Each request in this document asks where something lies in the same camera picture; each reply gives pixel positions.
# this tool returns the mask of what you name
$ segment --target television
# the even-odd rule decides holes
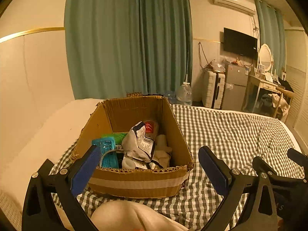
[[[257,59],[257,38],[224,28],[224,51],[246,56],[254,60]]]

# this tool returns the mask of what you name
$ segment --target green package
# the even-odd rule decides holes
[[[122,149],[122,141],[124,137],[127,135],[127,133],[112,133],[112,134],[104,134],[102,135],[102,138],[104,137],[113,137],[115,139],[115,148],[116,149]]]

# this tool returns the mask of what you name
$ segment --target cardboard box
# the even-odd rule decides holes
[[[162,96],[111,99],[97,104],[77,140],[72,160],[82,157],[93,139],[102,134],[127,132],[139,121],[155,119],[159,134],[172,148],[170,166],[158,170],[97,167],[89,181],[94,192],[129,198],[163,198],[176,195],[194,163],[168,100]]]

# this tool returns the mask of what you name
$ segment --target desk drawer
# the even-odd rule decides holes
[[[274,90],[274,86],[267,84],[267,83],[263,83],[263,88],[264,89],[268,89],[268,90]]]
[[[278,91],[277,89],[276,89],[276,87],[274,86],[274,88],[273,88],[273,92],[276,92],[276,93],[278,93],[278,94],[280,94],[281,92],[280,91]]]

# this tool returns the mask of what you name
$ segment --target green curtain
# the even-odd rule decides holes
[[[189,0],[66,0],[64,26],[75,99],[163,94],[191,77]]]
[[[192,71],[189,0],[137,0],[137,5],[147,91],[175,91]]]
[[[75,99],[146,91],[135,0],[66,0],[67,63]]]
[[[260,41],[267,44],[274,56],[273,72],[280,76],[285,66],[285,29],[281,12],[263,0],[255,0],[260,25]]]

